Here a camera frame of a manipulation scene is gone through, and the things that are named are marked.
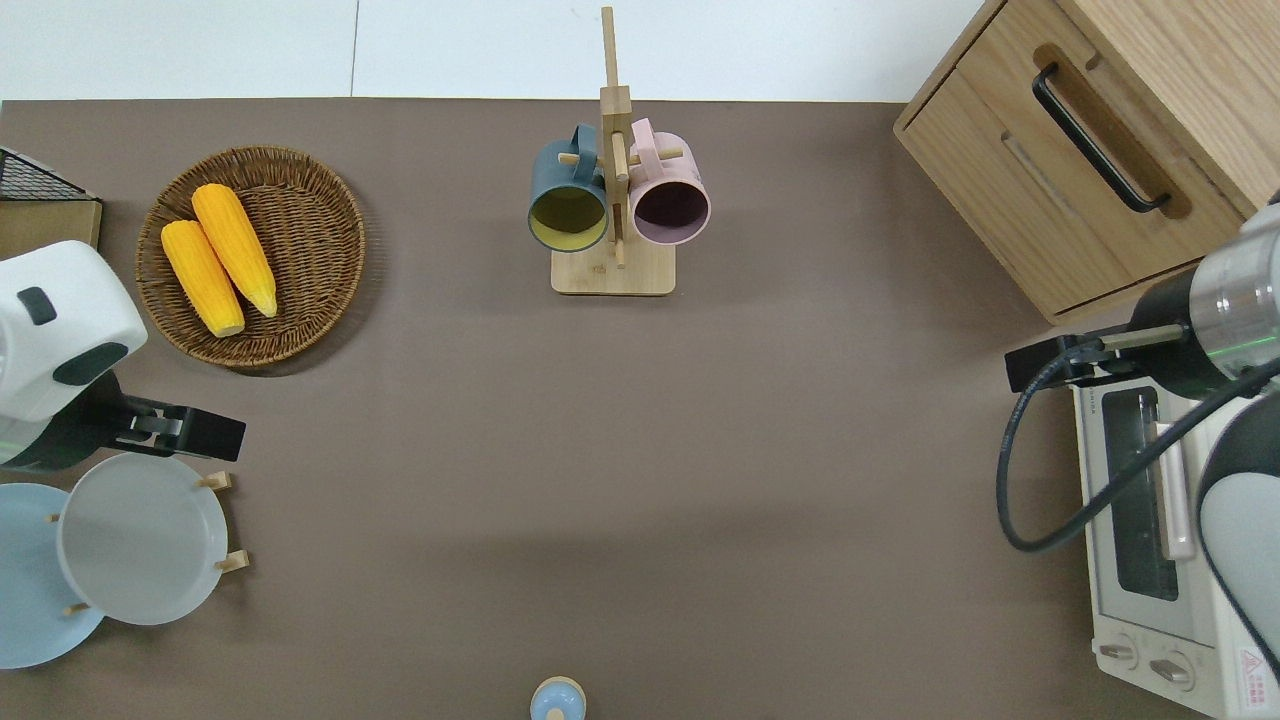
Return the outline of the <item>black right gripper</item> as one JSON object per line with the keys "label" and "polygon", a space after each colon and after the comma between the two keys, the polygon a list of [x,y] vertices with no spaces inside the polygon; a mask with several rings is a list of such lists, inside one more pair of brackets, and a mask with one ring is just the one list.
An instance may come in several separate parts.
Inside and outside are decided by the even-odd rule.
{"label": "black right gripper", "polygon": [[1059,334],[1004,356],[1007,386],[1021,393],[1044,372],[1043,388],[1106,386],[1137,378],[1137,365],[1092,334]]}

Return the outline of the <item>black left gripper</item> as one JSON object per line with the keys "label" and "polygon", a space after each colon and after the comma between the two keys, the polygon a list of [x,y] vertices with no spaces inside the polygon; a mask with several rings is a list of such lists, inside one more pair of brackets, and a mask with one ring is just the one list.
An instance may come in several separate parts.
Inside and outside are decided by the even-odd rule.
{"label": "black left gripper", "polygon": [[125,396],[124,423],[111,432],[111,447],[152,457],[175,455],[236,462],[246,424],[198,407]]}

